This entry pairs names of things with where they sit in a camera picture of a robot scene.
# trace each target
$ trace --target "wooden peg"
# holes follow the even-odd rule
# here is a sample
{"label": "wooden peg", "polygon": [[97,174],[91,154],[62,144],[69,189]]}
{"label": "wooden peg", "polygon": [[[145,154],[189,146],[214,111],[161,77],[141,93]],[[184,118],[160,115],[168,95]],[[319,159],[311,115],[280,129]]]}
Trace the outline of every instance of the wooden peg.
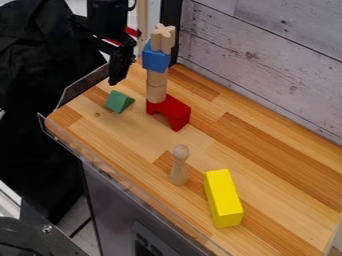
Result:
{"label": "wooden peg", "polygon": [[190,156],[190,150],[186,145],[180,144],[173,150],[175,163],[171,170],[171,182],[175,185],[184,185],[187,181],[186,160]]}
{"label": "wooden peg", "polygon": [[176,28],[174,26],[165,27],[159,23],[156,30],[151,33],[152,51],[162,51],[165,54],[171,54],[171,49],[176,42]]}

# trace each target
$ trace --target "wooden tabletop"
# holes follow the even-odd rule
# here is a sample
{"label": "wooden tabletop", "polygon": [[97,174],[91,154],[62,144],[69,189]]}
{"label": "wooden tabletop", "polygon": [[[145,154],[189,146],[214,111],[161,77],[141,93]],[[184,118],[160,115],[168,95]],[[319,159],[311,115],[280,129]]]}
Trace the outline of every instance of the wooden tabletop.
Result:
{"label": "wooden tabletop", "polygon": [[[322,255],[342,212],[341,147],[182,65],[170,69],[168,92],[191,106],[192,115],[174,132],[164,117],[145,113],[145,80],[146,71],[134,64],[119,85],[99,83],[55,110],[46,125],[145,190],[156,199],[145,198],[151,205],[218,255],[220,247],[233,255]],[[120,115],[105,107],[113,89],[136,99]],[[191,151],[182,187],[168,177],[177,144]],[[245,216],[240,226],[216,229],[203,173],[224,168]]]}

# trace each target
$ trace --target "cube block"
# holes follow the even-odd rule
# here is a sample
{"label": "cube block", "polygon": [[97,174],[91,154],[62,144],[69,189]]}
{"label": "cube block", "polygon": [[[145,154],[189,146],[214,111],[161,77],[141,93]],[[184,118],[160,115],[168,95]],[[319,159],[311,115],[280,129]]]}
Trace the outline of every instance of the cube block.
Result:
{"label": "cube block", "polygon": [[239,225],[244,211],[229,170],[206,172],[204,188],[215,227]]}
{"label": "cube block", "polygon": [[143,50],[143,68],[164,73],[171,61],[171,55],[161,51],[152,51],[151,41],[149,40]]}
{"label": "cube block", "polygon": [[135,99],[132,99],[121,92],[111,91],[106,106],[115,113],[121,114],[134,101]]}

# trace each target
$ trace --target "stacked blocks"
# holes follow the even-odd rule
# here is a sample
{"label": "stacked blocks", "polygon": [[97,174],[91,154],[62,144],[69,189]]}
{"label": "stacked blocks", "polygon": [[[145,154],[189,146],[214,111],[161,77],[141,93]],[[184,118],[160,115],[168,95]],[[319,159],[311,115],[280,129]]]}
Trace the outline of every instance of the stacked blocks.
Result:
{"label": "stacked blocks", "polygon": [[135,99],[132,99],[121,92],[111,91],[106,106],[115,113],[121,114],[134,101]]}
{"label": "stacked blocks", "polygon": [[239,225],[244,211],[229,170],[206,172],[204,188],[215,227]]}
{"label": "stacked blocks", "polygon": [[166,116],[174,131],[190,120],[191,108],[167,94],[168,65],[175,44],[175,27],[158,24],[143,50],[143,68],[147,69],[146,112]]}

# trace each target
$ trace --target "block tower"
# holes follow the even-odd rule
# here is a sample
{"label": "block tower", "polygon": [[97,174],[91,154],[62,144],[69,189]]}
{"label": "block tower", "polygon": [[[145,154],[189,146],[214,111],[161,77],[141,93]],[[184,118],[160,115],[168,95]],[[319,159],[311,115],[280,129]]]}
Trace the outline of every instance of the block tower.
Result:
{"label": "block tower", "polygon": [[168,66],[175,38],[174,26],[157,24],[143,50],[143,68],[147,69],[146,112],[163,114],[177,132],[189,122],[191,108],[167,94]]}

